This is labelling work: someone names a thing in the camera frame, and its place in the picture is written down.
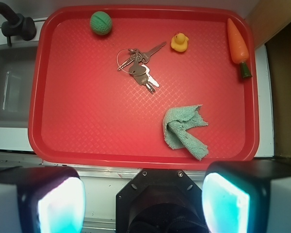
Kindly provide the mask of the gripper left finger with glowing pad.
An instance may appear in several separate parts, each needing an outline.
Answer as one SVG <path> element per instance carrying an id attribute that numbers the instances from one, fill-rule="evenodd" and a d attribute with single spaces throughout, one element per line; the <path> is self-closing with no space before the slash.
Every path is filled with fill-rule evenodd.
<path id="1" fill-rule="evenodd" d="M 0 233 L 79 233 L 84 217 L 74 168 L 0 167 Z"/>

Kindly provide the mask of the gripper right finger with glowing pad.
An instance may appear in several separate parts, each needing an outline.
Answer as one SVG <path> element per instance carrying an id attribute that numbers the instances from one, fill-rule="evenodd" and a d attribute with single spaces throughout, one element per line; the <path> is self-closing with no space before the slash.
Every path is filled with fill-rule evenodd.
<path id="1" fill-rule="evenodd" d="M 210 164 L 202 207 L 211 233 L 291 233 L 291 160 Z"/>

